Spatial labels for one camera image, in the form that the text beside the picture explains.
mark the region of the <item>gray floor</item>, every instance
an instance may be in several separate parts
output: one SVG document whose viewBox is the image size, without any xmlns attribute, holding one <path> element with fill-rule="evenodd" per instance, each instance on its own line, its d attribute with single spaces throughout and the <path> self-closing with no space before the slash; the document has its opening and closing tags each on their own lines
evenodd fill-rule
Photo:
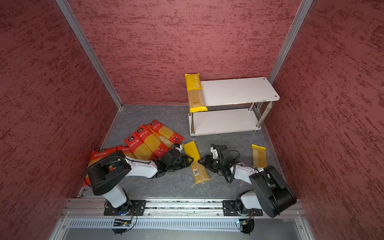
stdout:
<svg viewBox="0 0 384 240">
<path fill-rule="evenodd" d="M 192 141 L 189 135 L 188 106 L 143 106 L 125 105 L 122 115 L 113 130 L 107 147 L 125 145 L 124 139 L 132 134 L 141 124 L 148 124 L 156 119 L 185 137 L 183 143 Z M 261 131 L 235 132 L 196 136 L 195 142 L 200 155 L 210 154 L 210 144 L 225 144 L 230 150 L 237 150 L 239 158 L 245 164 L 252 164 L 251 144 L 266 146 Z M 267 151 L 268 164 L 273 165 L 271 155 Z M 195 184 L 190 168 L 167 172 L 158 179 L 145 177 L 125 177 L 119 185 L 132 197 L 199 197 L 199 198 L 235 198 L 237 194 L 251 190 L 251 185 L 234 179 L 231 184 L 226 183 L 224 177 L 209 172 L 210 181 Z M 92 196 L 92 190 L 86 187 L 84 196 Z"/>
</svg>

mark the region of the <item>spaghetti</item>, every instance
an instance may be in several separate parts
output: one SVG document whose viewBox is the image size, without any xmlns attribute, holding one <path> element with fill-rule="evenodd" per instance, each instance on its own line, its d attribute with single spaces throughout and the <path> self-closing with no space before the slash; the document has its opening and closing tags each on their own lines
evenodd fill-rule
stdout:
<svg viewBox="0 0 384 240">
<path fill-rule="evenodd" d="M 187 82 L 189 112 L 196 113 L 208 111 L 205 106 L 203 90 L 201 88 L 200 74 L 186 74 L 185 80 Z"/>
<path fill-rule="evenodd" d="M 125 156 L 136 159 L 135 154 L 133 154 L 132 150 L 127 146 L 118 146 L 117 150 L 121 150 Z"/>
<path fill-rule="evenodd" d="M 157 120 L 153 120 L 149 124 L 149 127 L 152 128 L 154 131 L 158 132 L 159 134 L 161 134 L 162 136 L 164 136 L 166 139 L 168 139 L 171 142 L 181 143 L 184 140 L 184 137 L 175 133 L 171 129 L 167 128 Z"/>
<path fill-rule="evenodd" d="M 141 125 L 136 130 L 136 134 L 157 158 L 162 158 L 168 151 L 167 146 L 162 143 L 146 126 Z"/>
<path fill-rule="evenodd" d="M 146 127 L 162 142 L 164 143 L 167 148 L 171 148 L 173 146 L 173 142 L 166 139 L 164 136 L 161 136 L 159 133 L 157 133 L 155 130 L 153 130 L 149 124 L 146 125 Z"/>
<path fill-rule="evenodd" d="M 124 142 L 132 150 L 133 154 L 137 159 L 148 161 L 151 159 L 156 159 L 155 155 L 151 150 L 144 144 L 140 137 L 134 132 L 132 135 L 125 139 Z"/>
</svg>

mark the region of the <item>red textured wall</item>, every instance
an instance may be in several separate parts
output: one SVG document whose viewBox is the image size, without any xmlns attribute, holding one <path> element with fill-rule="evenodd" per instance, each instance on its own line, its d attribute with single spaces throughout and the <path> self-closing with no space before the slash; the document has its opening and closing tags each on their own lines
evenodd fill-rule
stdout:
<svg viewBox="0 0 384 240">
<path fill-rule="evenodd" d="M 384 239 L 384 3 L 315 0 L 267 119 L 317 240 Z"/>
<path fill-rule="evenodd" d="M 185 104 L 185 73 L 268 77 L 301 0 L 68 2 L 123 103 Z"/>
<path fill-rule="evenodd" d="M 2 1 L 0 45 L 0 239 L 47 239 L 117 107 L 55 1 Z"/>
</svg>

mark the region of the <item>pasta package label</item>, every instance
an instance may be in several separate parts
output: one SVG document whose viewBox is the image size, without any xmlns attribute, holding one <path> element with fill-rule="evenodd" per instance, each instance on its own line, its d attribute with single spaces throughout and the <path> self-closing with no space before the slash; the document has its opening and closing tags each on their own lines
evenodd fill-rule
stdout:
<svg viewBox="0 0 384 240">
<path fill-rule="evenodd" d="M 191 163 L 190 167 L 192 170 L 193 177 L 195 179 L 195 184 L 200 184 L 202 182 L 211 180 L 207 173 L 207 170 L 199 162 L 195 161 Z"/>
<path fill-rule="evenodd" d="M 91 153 L 91 158 L 89 160 L 89 163 L 88 163 L 88 166 L 87 168 L 96 163 L 97 161 L 99 161 L 100 159 L 102 158 L 105 158 L 106 156 L 108 156 L 109 154 L 113 153 L 114 151 L 116 151 L 117 149 L 115 147 L 113 148 L 107 148 L 107 149 L 100 149 L 100 150 L 96 150 L 96 151 L 93 151 Z M 85 181 L 91 185 L 90 181 L 89 181 L 89 178 L 88 178 L 88 175 L 85 177 Z"/>
<path fill-rule="evenodd" d="M 97 150 L 97 151 L 93 151 L 91 153 L 91 158 L 89 160 L 89 163 L 88 163 L 88 167 L 92 164 L 94 164 L 95 162 L 99 161 L 100 159 L 108 156 L 109 154 L 115 152 L 117 149 L 115 147 L 113 148 L 107 148 L 107 149 L 100 149 L 100 150 Z"/>
<path fill-rule="evenodd" d="M 202 90 L 199 76 L 199 73 L 185 75 L 185 79 L 187 81 L 187 91 Z"/>
<path fill-rule="evenodd" d="M 124 142 L 127 144 L 129 149 L 132 150 L 133 154 L 136 156 L 136 159 L 143 161 L 156 159 L 155 155 L 135 132 L 132 133 L 129 138 L 125 139 Z"/>
<path fill-rule="evenodd" d="M 208 111 L 205 106 L 203 91 L 201 88 L 200 74 L 186 74 L 185 80 L 187 82 L 189 112 L 196 113 Z"/>
<path fill-rule="evenodd" d="M 121 150 L 124 153 L 124 155 L 127 157 L 136 159 L 135 154 L 133 154 L 132 150 L 127 146 L 118 146 L 117 150 Z"/>
<path fill-rule="evenodd" d="M 136 133 L 157 158 L 162 158 L 168 151 L 167 146 L 162 143 L 146 126 L 141 125 L 136 130 Z"/>
<path fill-rule="evenodd" d="M 149 127 L 173 143 L 181 143 L 185 139 L 183 136 L 167 128 L 157 120 L 153 120 L 149 124 Z"/>
</svg>

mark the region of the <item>metal shelf leg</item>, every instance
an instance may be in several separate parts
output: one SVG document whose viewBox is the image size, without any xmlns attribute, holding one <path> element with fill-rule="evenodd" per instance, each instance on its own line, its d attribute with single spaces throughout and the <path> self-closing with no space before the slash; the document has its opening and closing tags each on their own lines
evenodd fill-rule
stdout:
<svg viewBox="0 0 384 240">
<path fill-rule="evenodd" d="M 189 113 L 189 115 L 191 116 L 191 134 L 195 134 L 195 126 L 193 124 L 193 113 Z"/>
<path fill-rule="evenodd" d="M 260 117 L 259 121 L 256 124 L 256 128 L 257 129 L 261 129 L 261 125 L 264 122 L 264 120 L 265 120 L 266 116 L 268 115 L 268 113 L 271 111 L 272 105 L 273 105 L 273 101 L 269 102 L 268 105 L 266 106 L 262 116 Z"/>
<path fill-rule="evenodd" d="M 252 112 L 253 111 L 253 106 L 255 105 L 255 103 L 252 103 L 251 106 L 248 108 L 248 111 Z"/>
</svg>

